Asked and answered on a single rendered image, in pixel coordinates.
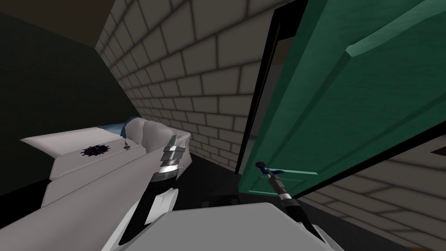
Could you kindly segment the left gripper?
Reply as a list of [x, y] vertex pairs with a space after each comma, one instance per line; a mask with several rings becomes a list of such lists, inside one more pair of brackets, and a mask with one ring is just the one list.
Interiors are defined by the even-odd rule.
[[186, 150], [187, 140], [183, 140], [179, 146], [175, 146], [177, 139], [178, 136], [173, 135], [168, 142], [168, 146], [164, 148], [159, 173], [171, 172], [178, 169], [179, 162]]

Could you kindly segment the green door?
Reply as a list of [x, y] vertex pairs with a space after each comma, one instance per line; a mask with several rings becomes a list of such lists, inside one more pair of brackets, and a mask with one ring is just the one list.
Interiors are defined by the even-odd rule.
[[266, 110], [238, 190], [302, 196], [446, 133], [446, 0], [294, 0], [275, 10]]

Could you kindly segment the white sofa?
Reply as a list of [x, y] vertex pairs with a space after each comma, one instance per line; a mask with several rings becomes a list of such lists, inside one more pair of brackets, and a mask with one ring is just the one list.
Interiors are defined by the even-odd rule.
[[119, 152], [60, 175], [47, 187], [41, 208], [0, 229], [0, 251], [101, 251], [132, 205], [141, 199], [162, 164], [173, 135], [187, 140], [179, 164], [191, 163], [191, 134], [164, 124], [134, 119], [142, 129], [110, 146]]

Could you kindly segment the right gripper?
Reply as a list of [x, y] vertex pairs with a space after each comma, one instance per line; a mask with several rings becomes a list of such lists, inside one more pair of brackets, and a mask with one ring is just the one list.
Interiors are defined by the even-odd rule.
[[268, 182], [273, 190], [278, 194], [281, 200], [289, 199], [289, 193], [286, 191], [281, 179], [274, 173], [268, 173]]

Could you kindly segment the black and blue door handle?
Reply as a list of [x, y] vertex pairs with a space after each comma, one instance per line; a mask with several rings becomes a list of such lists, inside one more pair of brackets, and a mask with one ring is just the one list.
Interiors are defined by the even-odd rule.
[[255, 166], [256, 166], [257, 168], [259, 168], [263, 174], [268, 175], [268, 177], [271, 177], [271, 176], [274, 176], [274, 175], [277, 175], [277, 174], [281, 174], [281, 173], [285, 173], [283, 170], [271, 170], [271, 169], [267, 169], [267, 168], [265, 167], [265, 166], [266, 166], [265, 163], [264, 163], [264, 162], [261, 162], [261, 161], [256, 162], [256, 163], [255, 163]]

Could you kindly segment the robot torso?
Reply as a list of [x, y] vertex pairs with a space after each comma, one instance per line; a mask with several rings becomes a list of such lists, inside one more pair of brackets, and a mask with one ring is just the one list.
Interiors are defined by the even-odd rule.
[[328, 251], [270, 203], [170, 211], [119, 251]]

